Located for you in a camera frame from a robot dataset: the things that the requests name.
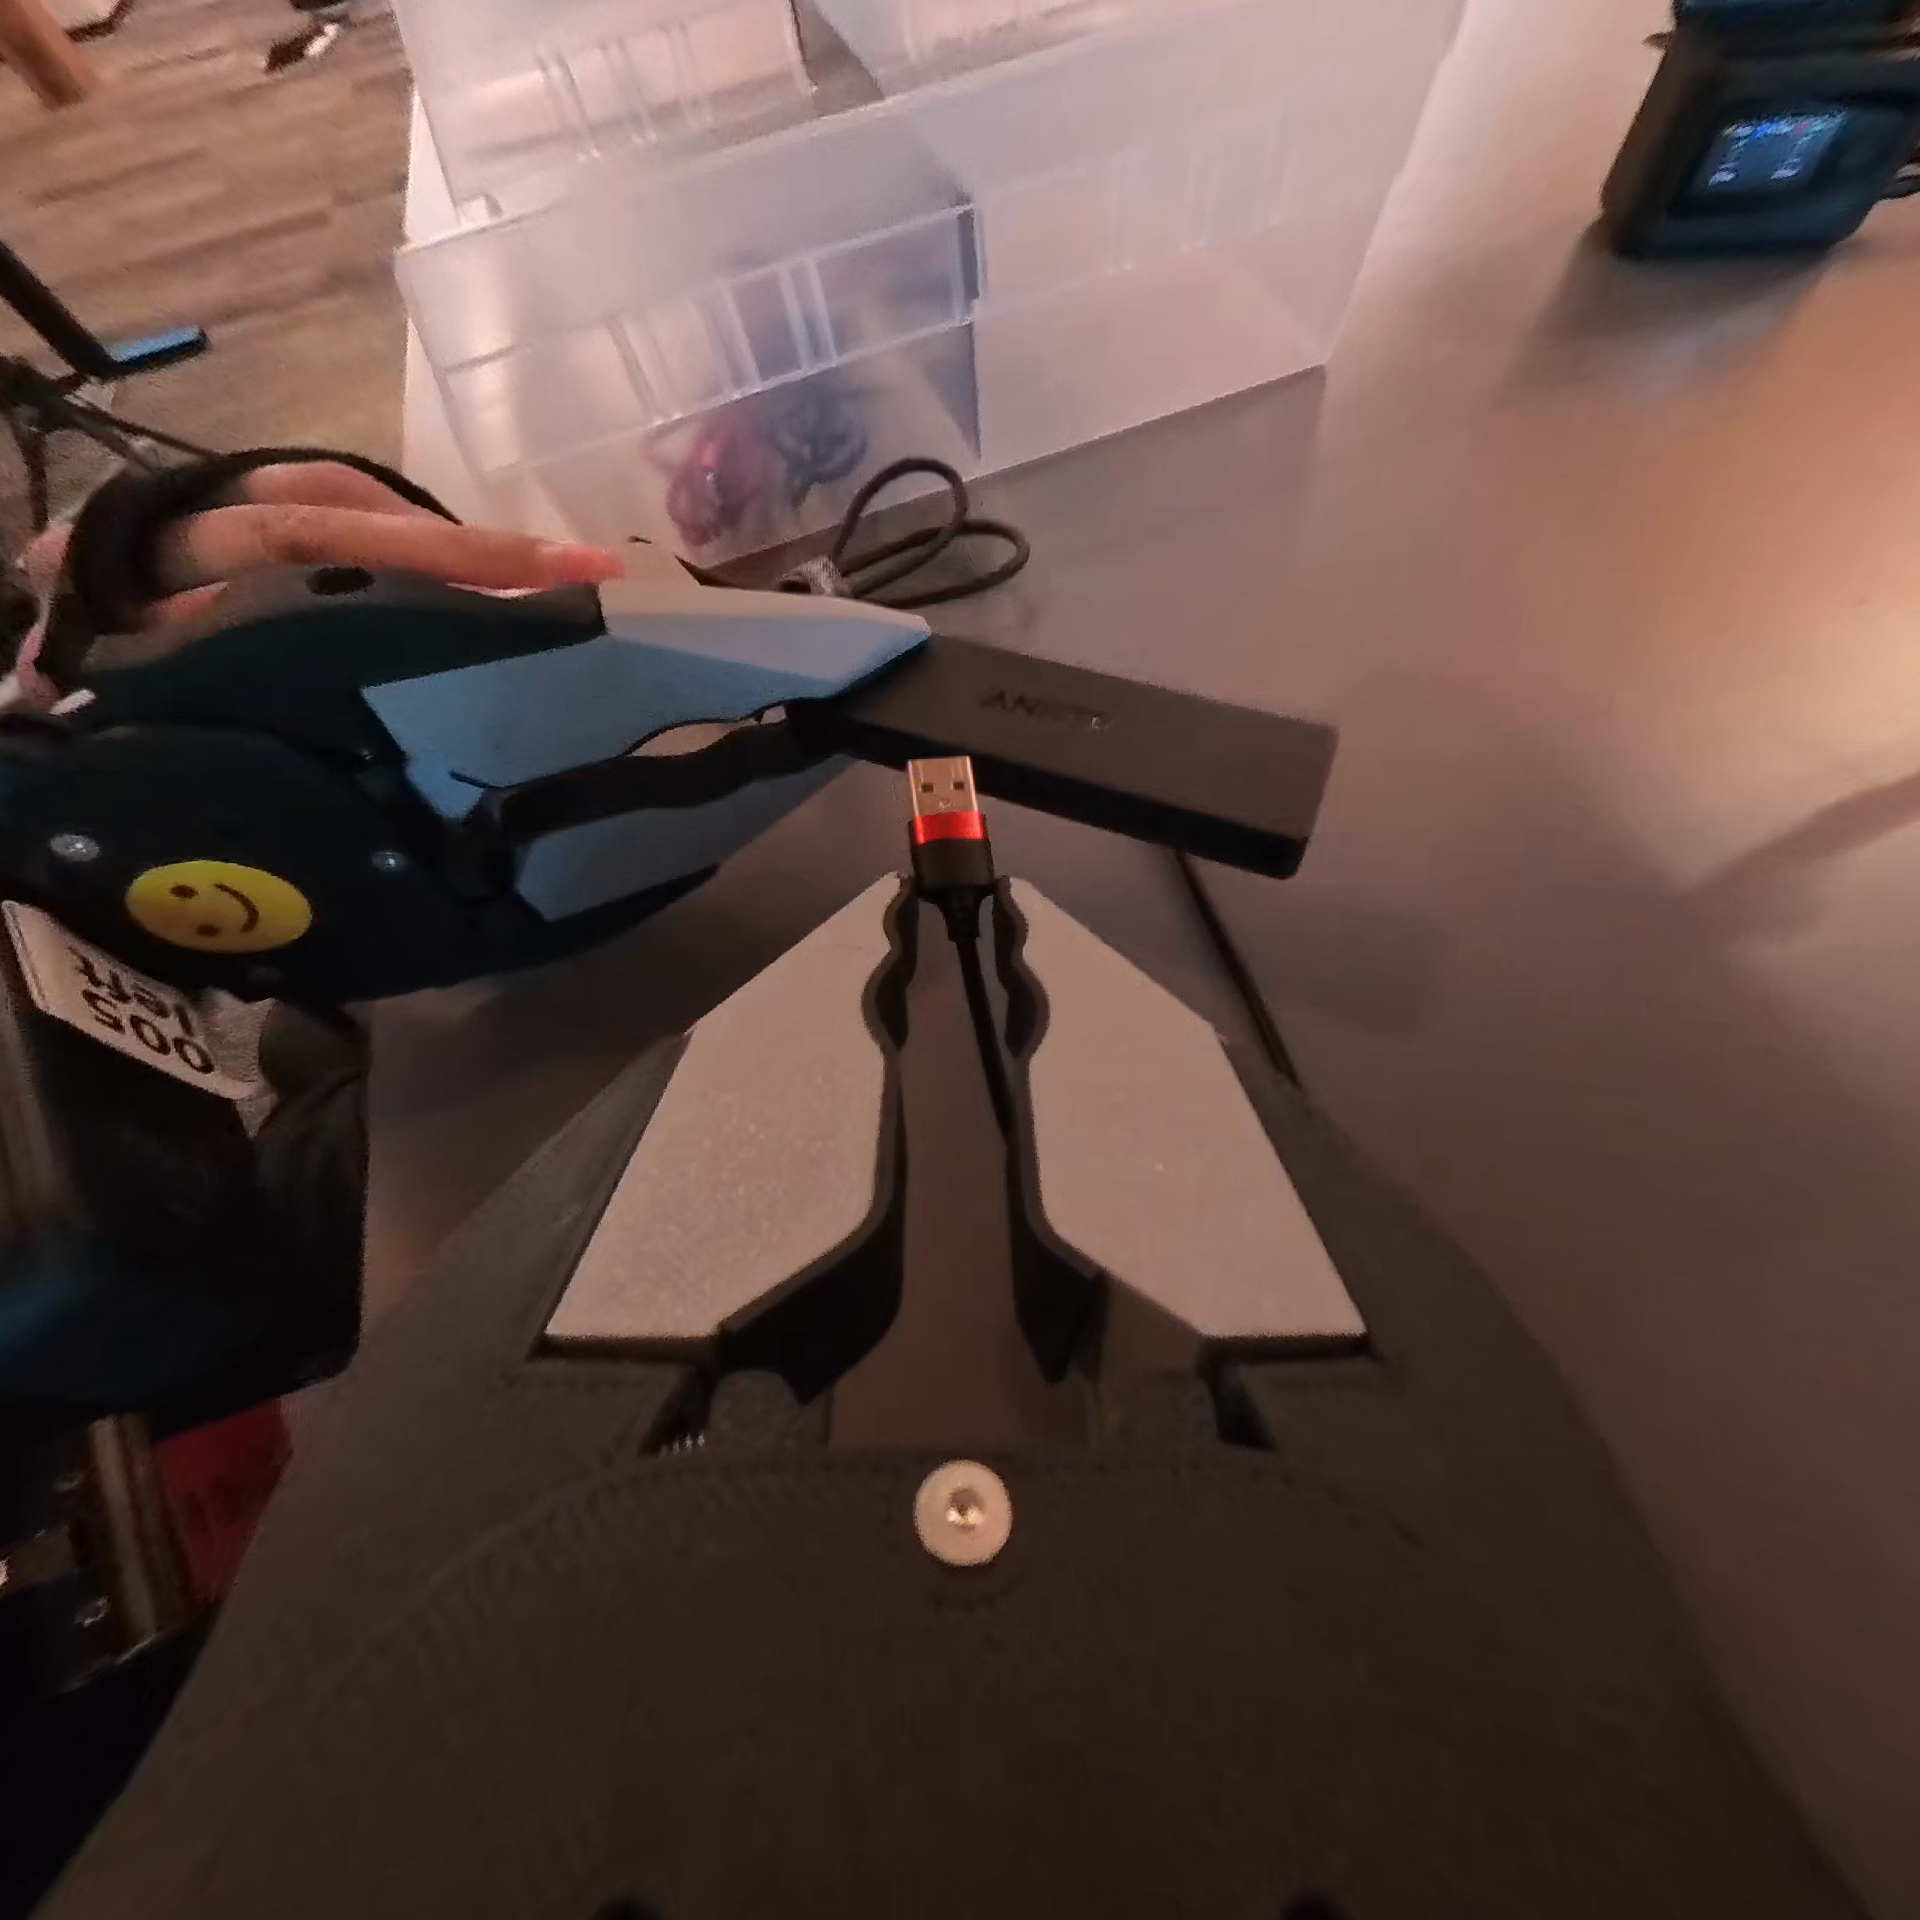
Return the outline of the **clear plastic bin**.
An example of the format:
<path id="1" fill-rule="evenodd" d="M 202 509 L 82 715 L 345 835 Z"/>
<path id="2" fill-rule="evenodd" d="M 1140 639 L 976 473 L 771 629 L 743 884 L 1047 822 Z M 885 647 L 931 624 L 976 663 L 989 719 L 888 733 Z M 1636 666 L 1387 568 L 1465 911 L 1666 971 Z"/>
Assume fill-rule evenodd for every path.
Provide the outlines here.
<path id="1" fill-rule="evenodd" d="M 1450 0 L 844 6 L 972 191 L 976 429 L 833 356 L 794 8 L 395 6 L 447 216 L 395 280 L 495 522 L 731 563 L 885 464 L 963 478 L 1324 369 Z"/>

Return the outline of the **black USB hub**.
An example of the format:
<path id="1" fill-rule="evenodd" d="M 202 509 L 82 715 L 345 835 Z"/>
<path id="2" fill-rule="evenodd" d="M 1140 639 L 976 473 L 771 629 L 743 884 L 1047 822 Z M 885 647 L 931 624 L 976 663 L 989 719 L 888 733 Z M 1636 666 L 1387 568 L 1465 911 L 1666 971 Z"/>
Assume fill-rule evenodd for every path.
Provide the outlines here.
<path id="1" fill-rule="evenodd" d="M 931 633 L 822 695 L 809 730 L 867 766 L 972 758 L 989 800 L 1288 881 L 1324 816 L 1338 730 L 1069 663 Z"/>

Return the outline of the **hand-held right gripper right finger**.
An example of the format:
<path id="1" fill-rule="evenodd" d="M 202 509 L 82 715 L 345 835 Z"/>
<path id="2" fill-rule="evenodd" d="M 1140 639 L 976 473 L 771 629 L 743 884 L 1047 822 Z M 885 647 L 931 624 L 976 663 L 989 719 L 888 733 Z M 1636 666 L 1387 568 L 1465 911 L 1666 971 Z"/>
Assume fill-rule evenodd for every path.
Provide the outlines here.
<path id="1" fill-rule="evenodd" d="M 1229 1042 L 1002 881 L 1014 1316 L 1054 1384 L 1350 1360 L 1371 1326 Z"/>

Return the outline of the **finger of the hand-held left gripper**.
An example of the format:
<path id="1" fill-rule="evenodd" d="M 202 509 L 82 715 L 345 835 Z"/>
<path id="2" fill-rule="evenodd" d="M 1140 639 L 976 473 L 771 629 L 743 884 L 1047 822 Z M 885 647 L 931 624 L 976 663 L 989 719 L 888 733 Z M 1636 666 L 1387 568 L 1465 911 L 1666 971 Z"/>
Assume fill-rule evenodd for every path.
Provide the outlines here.
<path id="1" fill-rule="evenodd" d="M 688 724 L 628 755 L 488 793 L 471 822 L 541 920 L 698 884 L 846 771 L 790 719 Z"/>
<path id="2" fill-rule="evenodd" d="M 607 581 L 598 611 L 604 633 L 578 647 L 364 692 L 440 816 L 621 758 L 656 733 L 846 692 L 931 639 L 910 611 L 779 586 Z"/>

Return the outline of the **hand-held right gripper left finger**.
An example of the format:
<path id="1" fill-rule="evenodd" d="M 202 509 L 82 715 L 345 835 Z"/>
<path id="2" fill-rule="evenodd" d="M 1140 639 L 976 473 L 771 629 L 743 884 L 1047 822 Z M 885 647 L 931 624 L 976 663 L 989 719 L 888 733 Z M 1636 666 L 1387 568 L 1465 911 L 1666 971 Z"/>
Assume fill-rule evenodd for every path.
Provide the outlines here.
<path id="1" fill-rule="evenodd" d="M 898 1313 L 916 902 L 874 881 L 706 1009 L 569 1272 L 560 1360 L 827 1394 Z"/>

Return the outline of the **person's left hand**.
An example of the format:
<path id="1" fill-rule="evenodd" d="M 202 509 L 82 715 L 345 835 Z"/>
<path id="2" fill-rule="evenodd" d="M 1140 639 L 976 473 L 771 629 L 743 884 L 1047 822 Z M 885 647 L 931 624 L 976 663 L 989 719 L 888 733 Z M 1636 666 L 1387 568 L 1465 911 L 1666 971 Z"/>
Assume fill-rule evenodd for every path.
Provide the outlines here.
<path id="1" fill-rule="evenodd" d="M 263 464 L 157 535 L 157 598 L 186 611 L 272 568 L 418 574 L 447 586 L 604 586 L 624 556 L 447 522 L 351 464 Z"/>

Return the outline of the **black tripod stand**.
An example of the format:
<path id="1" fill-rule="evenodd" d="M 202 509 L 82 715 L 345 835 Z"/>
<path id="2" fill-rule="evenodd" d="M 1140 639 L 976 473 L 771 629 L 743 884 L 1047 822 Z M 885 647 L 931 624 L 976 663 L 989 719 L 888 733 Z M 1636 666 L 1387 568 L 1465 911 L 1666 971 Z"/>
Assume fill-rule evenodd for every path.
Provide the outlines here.
<path id="1" fill-rule="evenodd" d="M 35 369 L 22 356 L 0 360 L 0 420 L 22 464 L 22 493 L 35 525 L 53 522 L 53 444 L 82 436 L 130 466 L 151 466 L 151 447 L 207 459 L 207 447 L 116 418 L 87 388 L 120 388 L 134 375 L 181 369 L 213 342 L 202 330 L 161 330 L 130 342 L 101 340 L 10 242 L 0 242 L 0 302 L 35 334 L 63 369 Z"/>

